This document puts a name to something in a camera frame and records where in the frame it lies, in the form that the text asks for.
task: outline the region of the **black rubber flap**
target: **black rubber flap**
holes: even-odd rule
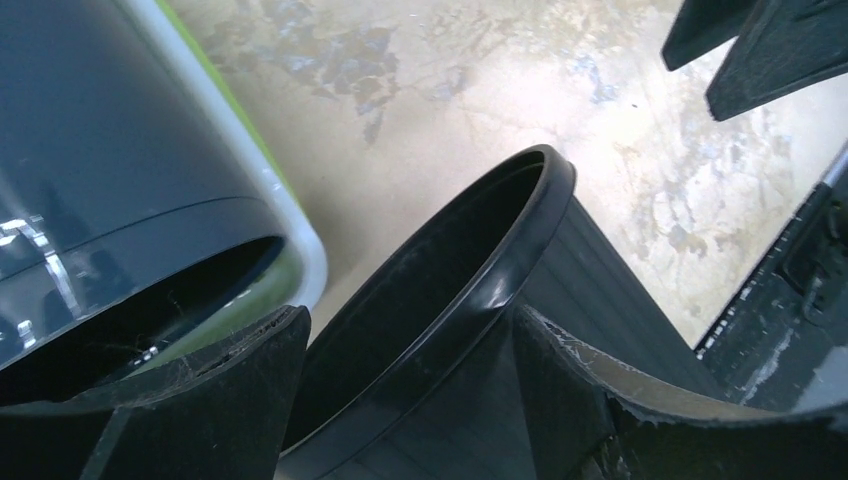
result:
[[[516,312],[514,350],[540,480],[848,478],[848,404],[781,416],[657,380]]]
[[[309,337],[305,308],[64,403],[0,409],[14,479],[271,478]]]
[[[848,1],[687,0],[663,47],[674,70],[738,35],[707,90],[718,120],[848,72]]]

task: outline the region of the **stained floor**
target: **stained floor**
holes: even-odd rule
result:
[[[325,242],[315,332],[465,186],[549,143],[693,344],[848,134],[848,76],[713,122],[727,46],[660,60],[679,0],[171,3]]]

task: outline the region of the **concrete floor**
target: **concrete floor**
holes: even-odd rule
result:
[[[695,343],[848,134],[848,76],[713,122],[727,47],[675,73],[660,60],[680,0],[172,4],[326,244],[316,333],[465,186],[549,143]]]

